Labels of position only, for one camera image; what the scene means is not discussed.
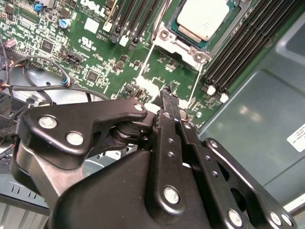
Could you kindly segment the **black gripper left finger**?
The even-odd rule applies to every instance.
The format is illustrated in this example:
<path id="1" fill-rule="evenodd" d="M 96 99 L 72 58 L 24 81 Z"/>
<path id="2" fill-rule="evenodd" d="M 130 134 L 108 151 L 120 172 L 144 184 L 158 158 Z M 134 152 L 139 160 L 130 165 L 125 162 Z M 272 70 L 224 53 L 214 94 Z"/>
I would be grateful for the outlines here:
<path id="1" fill-rule="evenodd" d="M 186 197 L 178 128 L 183 122 L 167 90 L 160 93 L 156 113 L 132 98 L 34 107 L 18 120 L 12 172 L 54 213 L 63 193 L 82 180 L 87 158 L 135 144 L 152 154 L 148 209 L 152 214 L 181 215 Z"/>

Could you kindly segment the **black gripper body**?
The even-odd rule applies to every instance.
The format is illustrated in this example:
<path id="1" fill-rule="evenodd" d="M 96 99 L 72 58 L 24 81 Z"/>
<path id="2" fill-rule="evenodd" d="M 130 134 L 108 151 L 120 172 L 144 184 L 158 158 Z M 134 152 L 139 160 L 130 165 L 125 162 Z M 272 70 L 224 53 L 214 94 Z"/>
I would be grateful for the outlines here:
<path id="1" fill-rule="evenodd" d="M 151 153 L 126 156 L 73 185 L 57 201 L 51 229 L 225 229 L 210 213 L 193 171 L 183 168 L 185 212 L 172 223 L 155 220 L 145 206 Z"/>

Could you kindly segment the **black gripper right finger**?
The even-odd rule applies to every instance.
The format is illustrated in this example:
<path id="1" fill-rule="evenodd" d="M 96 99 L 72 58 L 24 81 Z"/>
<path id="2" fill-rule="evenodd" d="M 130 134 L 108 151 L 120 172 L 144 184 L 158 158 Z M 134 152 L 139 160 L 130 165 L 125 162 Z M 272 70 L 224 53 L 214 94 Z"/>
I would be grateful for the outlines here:
<path id="1" fill-rule="evenodd" d="M 180 119 L 186 212 L 174 229 L 295 229 L 285 208 L 215 139 Z"/>

